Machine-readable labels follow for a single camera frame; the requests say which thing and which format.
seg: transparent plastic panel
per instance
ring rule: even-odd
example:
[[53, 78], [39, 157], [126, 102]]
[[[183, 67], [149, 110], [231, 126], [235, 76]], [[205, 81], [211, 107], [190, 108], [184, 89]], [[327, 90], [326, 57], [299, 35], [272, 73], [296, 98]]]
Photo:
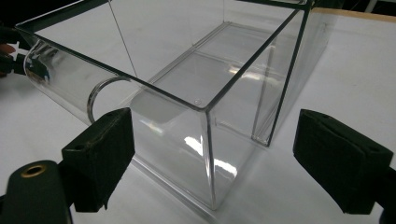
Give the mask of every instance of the transparent plastic panel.
[[303, 11], [298, 11], [289, 24], [273, 41], [270, 59], [266, 73], [266, 81], [262, 85], [261, 99], [256, 111], [252, 138], [264, 145], [268, 145], [273, 130], [276, 112], [281, 100], [285, 82], [292, 69], [292, 57], [300, 33]]
[[210, 112], [214, 189], [220, 203], [257, 146], [266, 144], [296, 46], [302, 11], [233, 84]]
[[[138, 90], [128, 77], [120, 77], [38, 39], [24, 66], [26, 76], [38, 89], [86, 124], [120, 108], [122, 101]], [[98, 103], [99, 91], [106, 90], [109, 84], [111, 91], [101, 93]]]
[[137, 76], [147, 82], [223, 22], [222, 0], [109, 3]]
[[310, 11], [274, 135], [276, 135], [282, 122], [289, 114], [320, 56], [327, 47], [337, 18], [332, 9], [342, 8], [343, 4], [344, 0], [318, 1], [316, 7]]
[[134, 121], [134, 158], [165, 183], [186, 190], [179, 193], [210, 205], [205, 113], [147, 88], [128, 105]]
[[29, 29], [36, 35], [134, 76], [109, 4], [105, 0], [86, 2], [96, 3], [82, 12], [72, 5], [42, 16]]
[[[304, 13], [291, 6], [305, 6], [264, 2], [81, 1], [21, 24], [33, 47], [26, 73], [87, 124], [130, 107], [142, 169], [216, 209], [267, 144], [296, 52]], [[308, 25], [285, 108], [323, 49], [326, 20]]]
[[264, 31], [274, 31], [293, 9], [271, 7], [245, 1], [224, 0], [224, 20], [255, 27]]

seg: acrylic enclosure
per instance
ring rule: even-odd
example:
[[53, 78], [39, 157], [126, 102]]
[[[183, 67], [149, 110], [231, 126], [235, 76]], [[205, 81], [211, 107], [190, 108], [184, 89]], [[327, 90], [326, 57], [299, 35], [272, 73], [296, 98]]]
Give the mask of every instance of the acrylic enclosure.
[[87, 124], [132, 109], [140, 168], [219, 207], [325, 49], [333, 1], [91, 0], [23, 22], [25, 72]]

